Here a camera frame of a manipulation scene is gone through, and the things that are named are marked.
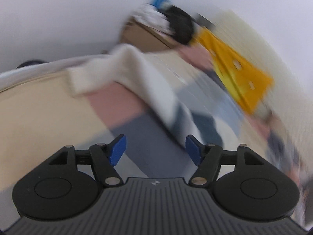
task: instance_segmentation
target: yellow cloth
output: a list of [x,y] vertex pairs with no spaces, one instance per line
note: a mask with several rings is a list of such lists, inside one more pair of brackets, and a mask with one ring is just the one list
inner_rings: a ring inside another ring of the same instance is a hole
[[255,68],[244,57],[203,28],[192,40],[200,43],[212,55],[215,72],[243,111],[252,114],[273,78]]

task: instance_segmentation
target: white wall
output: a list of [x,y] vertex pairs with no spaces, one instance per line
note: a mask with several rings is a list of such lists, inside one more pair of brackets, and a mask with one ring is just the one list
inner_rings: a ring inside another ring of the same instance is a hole
[[219,9],[235,11],[274,47],[313,96],[313,0],[185,0],[179,5],[208,19]]
[[110,49],[129,13],[149,1],[0,0],[0,72]]
[[[131,10],[150,0],[0,0],[0,72],[27,59],[95,54],[118,40]],[[313,96],[313,0],[174,0],[208,19],[232,9],[278,52]]]

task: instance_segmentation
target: black bag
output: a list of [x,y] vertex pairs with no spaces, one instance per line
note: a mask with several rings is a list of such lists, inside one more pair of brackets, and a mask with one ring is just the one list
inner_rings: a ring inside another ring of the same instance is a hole
[[22,68],[22,67],[25,67],[25,66],[30,66],[30,65],[34,65],[34,64],[42,64],[42,63],[46,63],[45,61],[43,60],[39,60],[39,59],[35,59],[35,60],[29,60],[29,61],[26,61],[26,62],[23,62],[21,63],[18,67],[16,67],[17,69],[18,68]]
[[174,31],[172,35],[175,41],[187,45],[194,34],[192,17],[178,7],[171,6],[165,11],[161,11],[170,23],[170,28]]

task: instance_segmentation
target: metal pin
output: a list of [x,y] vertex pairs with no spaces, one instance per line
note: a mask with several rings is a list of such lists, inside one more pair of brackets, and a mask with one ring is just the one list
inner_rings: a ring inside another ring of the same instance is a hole
[[195,177],[191,180],[191,183],[195,184],[195,185],[203,185],[207,183],[207,180],[205,178],[202,177]]
[[104,182],[108,185],[117,185],[121,182],[121,180],[117,177],[108,177]]

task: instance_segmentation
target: pink cloth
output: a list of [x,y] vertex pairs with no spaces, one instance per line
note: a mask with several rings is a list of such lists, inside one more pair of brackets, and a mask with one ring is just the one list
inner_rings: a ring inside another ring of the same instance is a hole
[[201,71],[213,70],[212,57],[209,51],[200,44],[180,46],[177,51],[181,58],[187,63],[190,63],[193,67]]
[[148,108],[138,96],[116,82],[87,94],[86,97],[108,128],[125,124],[143,114]]

